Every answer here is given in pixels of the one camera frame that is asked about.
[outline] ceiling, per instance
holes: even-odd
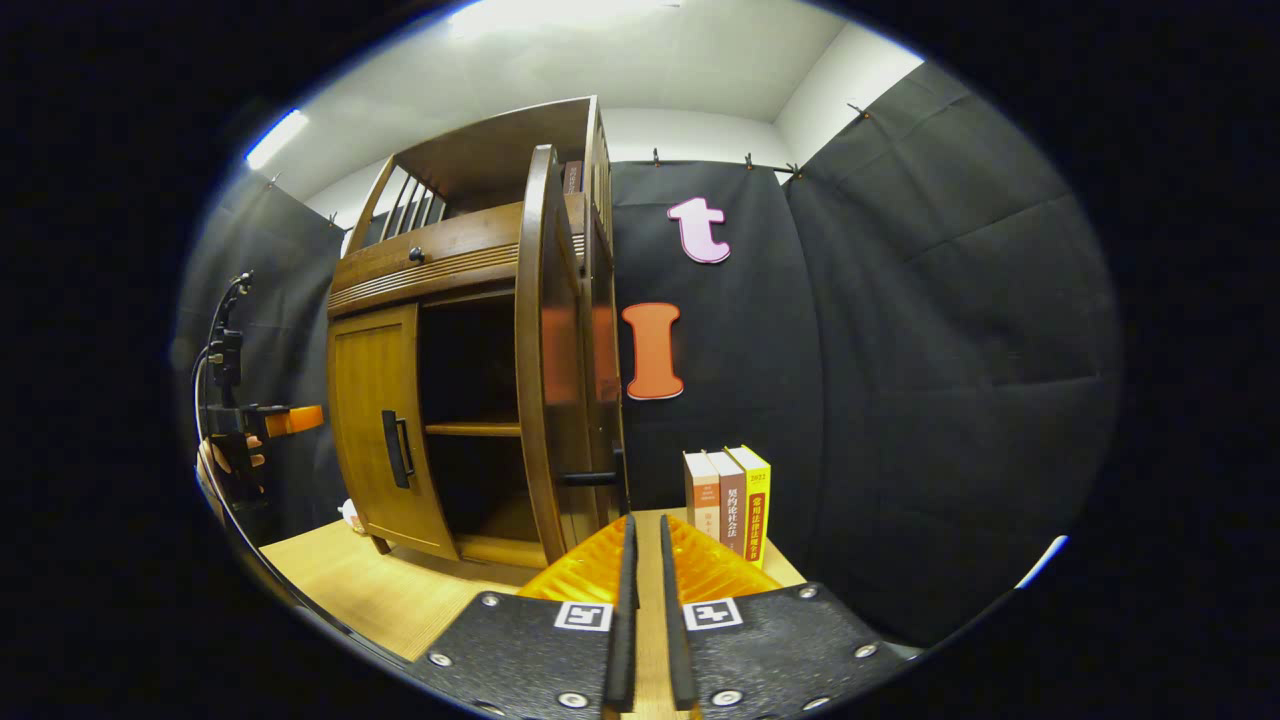
[[[300,105],[310,122],[260,172],[306,200],[442,132],[584,95],[772,123],[845,26],[794,0],[484,0],[465,12],[408,28],[320,88]]]

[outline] black backdrop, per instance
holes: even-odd
[[[614,163],[618,311],[637,302],[680,307],[672,360],[685,391],[671,400],[623,396],[631,502],[685,505],[681,451],[746,445],[773,465],[769,537],[788,557],[808,552],[822,457],[822,365],[809,273],[778,181],[722,163]],[[712,234],[730,243],[718,264],[685,255],[667,209],[694,196],[724,211]],[[635,378],[631,327],[618,320],[622,383]]]
[[[627,461],[636,507],[667,507],[680,451],[756,448],[771,538],[924,646],[1069,532],[1114,425],[1117,325],[1079,204],[995,108],[924,64],[868,113],[785,190],[742,165],[614,164],[618,309],[681,309],[685,380],[623,401]],[[666,217],[691,196],[724,211],[722,264],[686,258]]]
[[[923,644],[1069,533],[1119,325],[1079,202],[998,110],[925,63],[867,114],[786,184],[827,395],[805,569]]]
[[[347,500],[325,391],[325,302],[343,232],[250,170],[229,179],[214,200],[187,259],[170,347],[182,447],[192,448],[195,462],[192,363],[230,278],[250,269],[253,288],[237,302],[230,323],[244,333],[237,402],[320,405],[326,420],[264,451],[268,505],[237,518],[253,544],[266,544],[337,520]],[[207,387],[216,401],[216,386]]]

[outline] wooden cabinet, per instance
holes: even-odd
[[[334,443],[371,536],[457,560],[417,430],[417,315],[408,304],[330,325]]]
[[[566,193],[570,160],[584,186]],[[397,168],[408,179],[370,242]],[[337,451],[380,551],[540,568],[617,518],[609,206],[594,97],[388,159],[329,297]]]

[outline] table surface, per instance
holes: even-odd
[[[664,512],[685,516],[684,507],[635,512],[640,551],[635,715],[646,719],[689,716],[672,706],[667,673],[658,534],[658,519]],[[312,602],[407,660],[422,655],[476,593],[515,593],[538,574],[531,568],[443,560],[394,543],[389,555],[379,555],[372,541],[352,532],[343,520],[261,550]],[[765,541],[764,571],[783,587],[805,582],[771,541]]]

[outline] human hand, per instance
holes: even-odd
[[[250,450],[252,450],[255,447],[262,447],[262,441],[257,439],[257,436],[248,436],[247,445]],[[230,473],[232,471],[230,462],[227,461],[227,456],[223,455],[223,451],[219,450],[218,446],[210,442],[209,439],[205,439],[204,442],[200,443],[197,454],[200,455],[200,457],[197,457],[196,460],[196,475],[200,479],[200,488],[201,491],[204,491],[205,500],[209,502],[209,506],[214,510],[214,515],[218,518],[218,520],[225,521],[223,520],[221,503],[219,503],[218,493],[214,489],[214,483],[216,480],[209,477],[205,468],[209,464],[209,457],[212,457],[214,462],[218,462],[218,466],[221,468],[224,473]],[[250,455],[250,464],[253,468],[257,468],[264,462],[266,462],[266,457],[261,455]],[[266,489],[262,486],[259,486],[257,491],[266,492]]]
[[[209,442],[207,439],[205,441],[204,445],[212,448],[214,460],[218,462],[218,466],[221,468],[224,473],[230,473],[232,465],[230,462],[227,461],[227,456],[223,455],[223,451],[216,445]],[[262,447],[262,441],[257,439],[257,436],[248,436],[248,448],[253,450],[255,447]],[[266,462],[266,457],[261,455],[250,455],[248,462],[253,468],[257,468],[259,465]]]

